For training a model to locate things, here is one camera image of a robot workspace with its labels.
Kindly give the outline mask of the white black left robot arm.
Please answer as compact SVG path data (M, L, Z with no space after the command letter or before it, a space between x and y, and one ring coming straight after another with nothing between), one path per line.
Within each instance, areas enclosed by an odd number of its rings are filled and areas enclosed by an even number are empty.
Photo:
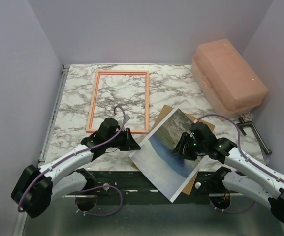
M63 157L41 167L29 165L24 168L11 198L17 210L30 218L40 216L56 199L74 192L89 194L96 189L94 177L83 165L104 155L109 148L119 151L140 150L129 128L110 128L96 131Z

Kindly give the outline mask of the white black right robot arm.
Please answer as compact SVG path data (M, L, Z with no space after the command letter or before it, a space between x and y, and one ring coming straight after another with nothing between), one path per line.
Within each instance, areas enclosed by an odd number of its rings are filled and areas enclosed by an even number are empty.
M284 223L284 175L239 150L234 142L218 139L213 133L184 132L171 153L185 160L208 156L223 164L201 184L200 193L241 193L267 207Z

